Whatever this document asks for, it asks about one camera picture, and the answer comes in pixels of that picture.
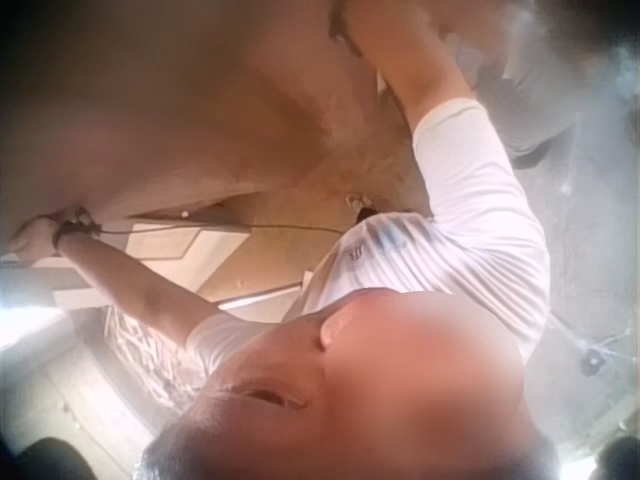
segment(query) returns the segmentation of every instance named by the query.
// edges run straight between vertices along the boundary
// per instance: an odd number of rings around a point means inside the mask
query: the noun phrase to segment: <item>wristband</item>
[[[91,225],[85,225],[84,223],[78,222],[64,222],[60,225],[56,233],[53,234],[53,239],[51,243],[53,244],[53,248],[55,251],[58,251],[58,244],[60,243],[60,239],[65,235],[70,233],[86,233],[91,234],[94,230],[94,227]]]

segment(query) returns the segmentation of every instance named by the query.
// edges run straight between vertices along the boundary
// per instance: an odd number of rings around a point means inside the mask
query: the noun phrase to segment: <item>white shirt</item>
[[[414,133],[433,218],[380,214],[349,230],[320,264],[299,301],[312,313],[362,288],[465,295],[491,311],[526,361],[549,309],[549,255],[484,108],[457,99],[425,116]],[[273,325],[220,313],[187,348],[208,371]]]

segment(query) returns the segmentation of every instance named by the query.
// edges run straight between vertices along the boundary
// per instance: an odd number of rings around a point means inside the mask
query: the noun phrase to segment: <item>cable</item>
[[[153,233],[153,232],[166,232],[169,230],[178,230],[182,228],[210,228],[210,227],[242,227],[242,228],[258,228],[258,229],[270,229],[270,230],[303,230],[309,232],[324,232],[324,233],[333,233],[335,235],[342,235],[344,232],[342,230],[337,230],[334,228],[328,227],[312,227],[305,225],[252,225],[249,223],[233,223],[233,224],[209,224],[209,223],[192,223],[189,225],[171,225],[167,227],[156,227],[156,228],[148,228],[144,230],[121,230],[121,231],[112,231],[112,230],[103,230],[100,229],[100,233],[104,233],[106,235],[135,235],[138,233]]]

